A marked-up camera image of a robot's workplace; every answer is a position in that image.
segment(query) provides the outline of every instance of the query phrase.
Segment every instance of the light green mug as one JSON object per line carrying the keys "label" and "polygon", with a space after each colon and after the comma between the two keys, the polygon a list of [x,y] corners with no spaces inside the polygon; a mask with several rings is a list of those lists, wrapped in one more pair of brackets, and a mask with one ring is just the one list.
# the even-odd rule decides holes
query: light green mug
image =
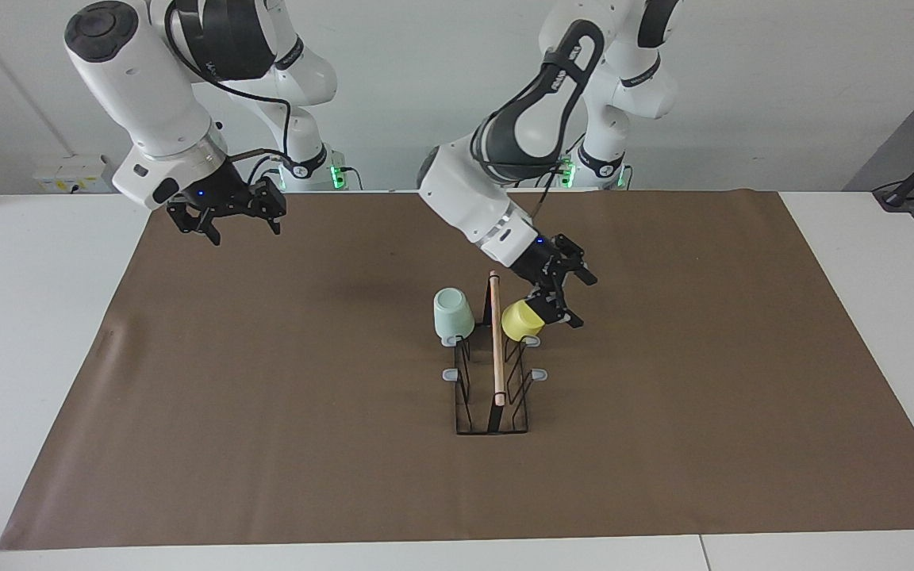
{"label": "light green mug", "polygon": [[432,300],[432,318],[436,322],[436,335],[442,343],[452,337],[467,337],[474,330],[474,316],[467,296],[456,288],[440,289]]}

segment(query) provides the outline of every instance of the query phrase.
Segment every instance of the white table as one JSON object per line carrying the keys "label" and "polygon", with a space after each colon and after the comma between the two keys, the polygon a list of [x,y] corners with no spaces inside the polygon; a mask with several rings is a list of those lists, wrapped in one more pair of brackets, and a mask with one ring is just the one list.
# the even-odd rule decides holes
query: white table
{"label": "white table", "polygon": [[[783,198],[914,423],[914,221],[868,195]],[[121,196],[0,197],[0,534],[145,221]],[[25,570],[486,566],[900,571],[914,531],[0,553],[0,569]]]}

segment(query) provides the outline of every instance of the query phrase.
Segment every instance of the white robotic arm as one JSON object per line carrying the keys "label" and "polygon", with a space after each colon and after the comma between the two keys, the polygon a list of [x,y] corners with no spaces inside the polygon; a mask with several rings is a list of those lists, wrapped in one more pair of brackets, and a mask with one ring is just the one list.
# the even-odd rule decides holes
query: white robotic arm
{"label": "white robotic arm", "polygon": [[65,41],[91,93],[133,141],[113,183],[149,209],[167,205],[183,232],[219,243],[213,218],[232,214],[264,218],[279,232],[286,213],[269,178],[242,181],[209,113],[193,97],[194,80],[232,91],[228,84],[235,84],[262,100],[250,104],[275,131],[273,153],[287,167],[282,180],[305,188],[340,186],[315,120],[290,105],[329,101],[336,76],[301,42],[281,2],[98,2],[70,19]]}
{"label": "white robotic arm", "polygon": [[[434,149],[418,174],[422,199],[440,217],[490,258],[533,284],[526,303],[545,323],[567,322],[579,328],[583,321],[566,306],[563,285],[569,274],[588,286],[597,278],[584,263],[583,249],[564,235],[541,234],[500,185],[562,173],[566,123],[582,95],[588,98],[592,76],[603,67],[612,77],[630,66],[647,65],[647,71],[630,81],[617,79],[610,93],[596,88],[594,104],[588,105],[589,111],[596,110],[588,125],[588,133],[592,127],[595,131],[588,152],[600,148],[594,152],[603,159],[621,162],[623,148],[617,145],[623,141],[620,130],[624,134],[625,122],[617,129],[614,112],[623,112],[598,102],[633,102],[631,109],[647,113],[664,113],[671,107],[674,86],[668,79],[663,80],[664,94],[660,88],[651,90],[656,83],[642,87],[649,91],[646,95],[634,89],[657,75],[655,60],[647,60],[658,56],[647,44],[655,39],[657,44],[664,42],[678,1],[561,0],[540,34],[544,59],[536,78],[473,133]],[[610,48],[616,53],[610,54]],[[616,151],[604,153],[605,148]],[[596,171],[605,173],[601,167]]]}

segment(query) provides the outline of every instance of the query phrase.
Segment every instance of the green light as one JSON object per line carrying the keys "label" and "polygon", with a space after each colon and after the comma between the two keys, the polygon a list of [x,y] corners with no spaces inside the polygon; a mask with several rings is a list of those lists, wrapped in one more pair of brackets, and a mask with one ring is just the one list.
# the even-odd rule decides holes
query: green light
{"label": "green light", "polygon": [[574,165],[573,159],[563,156],[563,177],[560,181],[563,188],[573,187],[575,174],[577,174],[577,166]]}
{"label": "green light", "polygon": [[333,178],[333,187],[337,189],[344,188],[346,184],[344,181],[344,173],[341,172],[340,167],[337,165],[330,166],[330,177]]}

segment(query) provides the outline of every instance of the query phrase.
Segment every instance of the wooden rod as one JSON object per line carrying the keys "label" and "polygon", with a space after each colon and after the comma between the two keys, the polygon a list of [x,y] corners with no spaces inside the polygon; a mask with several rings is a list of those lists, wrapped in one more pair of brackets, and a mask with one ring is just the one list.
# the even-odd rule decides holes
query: wooden rod
{"label": "wooden rod", "polygon": [[501,324],[500,311],[500,274],[495,270],[489,274],[490,305],[493,306],[493,379],[496,381],[497,406],[507,405],[507,389],[505,389],[505,374],[503,373],[503,324]]}

